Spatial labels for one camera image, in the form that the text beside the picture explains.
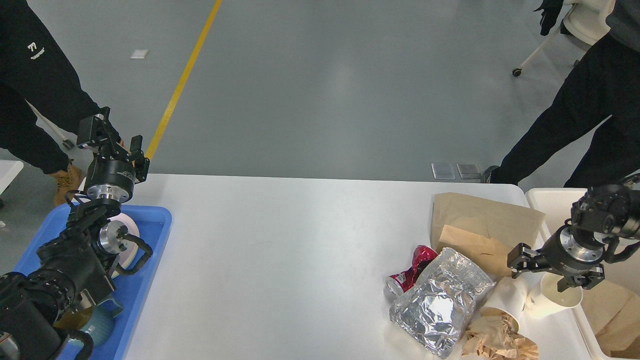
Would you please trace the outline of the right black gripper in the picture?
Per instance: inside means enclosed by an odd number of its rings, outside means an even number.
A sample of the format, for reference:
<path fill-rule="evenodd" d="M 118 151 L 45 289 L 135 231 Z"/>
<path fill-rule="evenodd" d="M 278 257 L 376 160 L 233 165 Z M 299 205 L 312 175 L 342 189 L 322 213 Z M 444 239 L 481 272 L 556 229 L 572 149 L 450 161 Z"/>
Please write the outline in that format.
<path fill-rule="evenodd" d="M 594 237 L 594 233 L 572 226 L 562 226 L 546 240 L 539 251 L 526 243 L 517 244 L 507 255 L 510 278 L 517 279 L 524 272 L 544 272 L 554 269 L 562 275 L 557 281 L 557 291 L 569 288 L 591 290 L 605 280 L 605 244 Z"/>

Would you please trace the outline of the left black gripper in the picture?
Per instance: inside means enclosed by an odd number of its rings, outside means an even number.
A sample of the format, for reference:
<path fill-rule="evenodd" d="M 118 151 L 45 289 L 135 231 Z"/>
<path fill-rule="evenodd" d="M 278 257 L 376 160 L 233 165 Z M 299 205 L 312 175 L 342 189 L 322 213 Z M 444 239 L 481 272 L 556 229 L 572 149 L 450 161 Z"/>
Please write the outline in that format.
<path fill-rule="evenodd" d="M 87 169 L 84 193 L 90 199 L 112 199 L 123 204 L 133 198 L 135 183 L 147 180 L 150 159 L 142 150 L 142 135 L 137 135 L 131 138 L 128 162 L 116 160 L 121 157 L 121 137 L 110 123 L 110 111 L 105 106 L 80 121 L 76 147 L 99 156 Z"/>

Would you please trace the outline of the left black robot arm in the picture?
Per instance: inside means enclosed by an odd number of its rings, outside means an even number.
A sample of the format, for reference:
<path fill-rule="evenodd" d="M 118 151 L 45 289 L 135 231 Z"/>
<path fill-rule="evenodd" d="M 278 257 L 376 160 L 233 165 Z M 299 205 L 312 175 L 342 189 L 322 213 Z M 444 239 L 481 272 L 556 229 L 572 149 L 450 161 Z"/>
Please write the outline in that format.
<path fill-rule="evenodd" d="M 38 248 L 38 269 L 1 277 L 3 360 L 55 360 L 71 338 L 82 342 L 76 359 L 89 359 L 91 335 L 55 324 L 66 313 L 100 305 L 115 291 L 114 272 L 133 275 L 153 255 L 144 240 L 111 221 L 133 198 L 135 184 L 146 180 L 150 159 L 140 135 L 130 146 L 121 145 L 109 114 L 110 108 L 103 107 L 80 121 L 77 146 L 90 148 L 93 161 L 84 189 L 65 194 L 70 207 L 66 228 Z"/>

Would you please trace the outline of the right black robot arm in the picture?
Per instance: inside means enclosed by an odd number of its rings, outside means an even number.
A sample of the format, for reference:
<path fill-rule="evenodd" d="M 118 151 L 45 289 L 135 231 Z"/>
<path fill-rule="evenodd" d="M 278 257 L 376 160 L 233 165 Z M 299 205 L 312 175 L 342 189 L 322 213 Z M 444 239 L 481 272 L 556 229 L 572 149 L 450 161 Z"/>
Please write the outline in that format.
<path fill-rule="evenodd" d="M 558 292 L 597 286 L 605 279 L 603 263 L 624 262 L 639 249 L 640 195 L 632 188 L 638 181 L 635 173 L 617 184 L 588 187 L 542 248 L 519 243 L 509 252 L 511 278 L 549 272 L 560 276 Z"/>

